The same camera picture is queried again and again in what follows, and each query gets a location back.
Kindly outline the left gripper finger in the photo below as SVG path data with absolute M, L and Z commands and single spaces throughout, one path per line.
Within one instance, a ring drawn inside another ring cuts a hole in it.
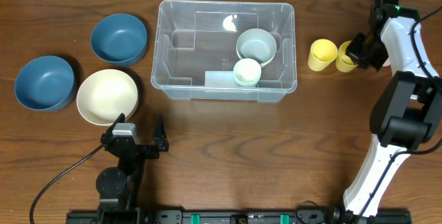
M 169 151 L 169 141 L 166 136 L 166 132 L 164 129 L 164 121 L 161 115 L 158 117 L 157 123 L 155 125 L 155 129 L 153 132 L 153 140 L 159 151 L 161 152 Z
M 112 138 L 113 129 L 115 128 L 116 124 L 119 123 L 125 123 L 125 115 L 123 113 L 120 113 L 114 123 L 112 123 L 109 128 L 107 128 L 107 130 L 102 134 L 102 141 L 109 141 Z

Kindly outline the yellow cup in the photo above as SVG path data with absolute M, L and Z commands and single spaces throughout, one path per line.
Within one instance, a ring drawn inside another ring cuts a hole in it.
M 346 55 L 347 47 L 350 45 L 351 41 L 346 41 L 342 43 L 338 49 L 338 57 L 336 58 L 336 68 L 343 73 L 350 72 L 357 67 L 350 57 Z
M 338 48 L 328 39 L 317 39 L 311 45 L 307 61 L 313 71 L 322 71 L 327 68 L 338 56 Z

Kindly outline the small yellow bowl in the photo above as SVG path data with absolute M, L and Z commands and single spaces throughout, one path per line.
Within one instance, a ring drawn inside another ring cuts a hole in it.
M 271 59 L 269 59 L 269 60 L 267 60 L 267 61 L 265 61 L 265 62 L 263 62 L 263 63 L 260 63 L 260 67 L 263 68 L 263 67 L 265 67 L 266 65 L 268 65 L 268 64 L 274 59 L 274 57 L 275 57 L 275 56 L 273 56 Z

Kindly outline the small grey bowl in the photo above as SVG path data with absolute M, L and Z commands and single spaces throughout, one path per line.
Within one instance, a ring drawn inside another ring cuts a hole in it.
M 253 59 L 261 67 L 266 66 L 276 55 L 277 43 L 270 32 L 259 28 L 244 31 L 236 42 L 236 52 L 240 59 Z

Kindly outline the light blue cup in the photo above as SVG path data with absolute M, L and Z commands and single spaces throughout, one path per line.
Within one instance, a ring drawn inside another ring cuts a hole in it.
M 259 82 L 259 80 L 254 80 L 252 82 L 242 82 L 237 77 L 235 77 L 234 80 L 239 87 L 252 87 L 252 88 L 254 88 L 254 87 L 257 87 L 258 82 Z

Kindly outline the cream cup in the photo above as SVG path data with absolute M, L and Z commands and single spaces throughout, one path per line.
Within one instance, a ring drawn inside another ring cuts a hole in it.
M 237 77 L 242 82 L 260 80 L 261 72 L 259 63 L 250 58 L 239 60 L 233 67 L 233 77 Z

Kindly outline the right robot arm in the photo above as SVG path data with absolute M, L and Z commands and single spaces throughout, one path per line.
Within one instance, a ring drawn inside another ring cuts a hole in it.
M 355 180 L 343 194 L 343 208 L 335 210 L 335 223 L 375 223 L 382 195 L 401 164 L 419 150 L 441 121 L 441 78 L 432 67 L 421 39 L 427 18 L 400 0 L 372 0 L 369 32 L 357 36 L 345 53 L 360 68 L 379 70 L 385 63 L 392 80 L 370 115 L 372 141 Z

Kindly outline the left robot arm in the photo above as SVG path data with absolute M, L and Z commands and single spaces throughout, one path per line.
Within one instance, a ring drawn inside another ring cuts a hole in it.
M 97 177 L 99 207 L 96 223 L 143 223 L 148 214 L 137 206 L 137 196 L 146 160 L 160 157 L 169 150 L 163 118 L 159 117 L 153 132 L 153 144 L 140 144 L 136 126 L 120 114 L 102 134 L 104 150 L 118 158 L 115 167 L 108 167 Z

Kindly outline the clear plastic storage container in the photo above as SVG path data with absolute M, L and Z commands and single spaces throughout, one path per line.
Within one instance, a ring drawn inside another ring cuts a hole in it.
M 246 30 L 270 32 L 274 59 L 257 87 L 239 87 L 233 67 L 238 37 Z M 279 102 L 295 91 L 295 10 L 288 3 L 164 0 L 159 6 L 151 84 L 172 100 Z

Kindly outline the pink cup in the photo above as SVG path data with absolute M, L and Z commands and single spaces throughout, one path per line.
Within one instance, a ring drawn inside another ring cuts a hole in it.
M 390 59 L 386 59 L 383 66 L 390 66 L 390 65 L 391 65 Z

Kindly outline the large cream bowl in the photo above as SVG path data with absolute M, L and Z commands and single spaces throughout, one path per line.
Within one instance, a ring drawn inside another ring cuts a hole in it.
M 87 77 L 77 93 L 77 109 L 87 122 L 110 126 L 120 114 L 126 119 L 136 112 L 137 84 L 127 73 L 105 69 Z

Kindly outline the dark blue bowl, back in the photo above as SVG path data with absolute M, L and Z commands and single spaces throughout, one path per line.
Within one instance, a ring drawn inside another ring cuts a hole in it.
M 146 53 L 147 29 L 134 15 L 109 15 L 93 28 L 90 46 L 98 58 L 109 64 L 132 66 Z

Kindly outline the dark blue bowl, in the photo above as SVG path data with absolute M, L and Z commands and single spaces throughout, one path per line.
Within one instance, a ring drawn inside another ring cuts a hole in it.
M 63 58 L 48 55 L 27 63 L 14 88 L 19 103 L 35 111 L 58 111 L 68 106 L 77 92 L 77 78 Z
M 132 66 L 146 53 L 147 29 L 134 15 L 109 15 L 93 28 L 90 46 L 98 58 L 109 64 Z

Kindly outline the dark blue bowl, left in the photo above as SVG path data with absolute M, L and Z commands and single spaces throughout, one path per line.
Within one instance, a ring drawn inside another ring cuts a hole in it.
M 48 55 L 27 63 L 14 88 L 19 103 L 35 111 L 58 111 L 68 106 L 77 92 L 77 78 L 63 58 Z

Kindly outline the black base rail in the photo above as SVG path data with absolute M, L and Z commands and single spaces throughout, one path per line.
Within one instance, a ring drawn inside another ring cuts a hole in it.
M 306 207 L 293 212 L 182 212 L 162 210 L 151 212 L 99 209 L 95 212 L 72 211 L 66 215 L 67 224 L 132 223 L 132 224 L 326 224 L 338 223 L 325 210 Z

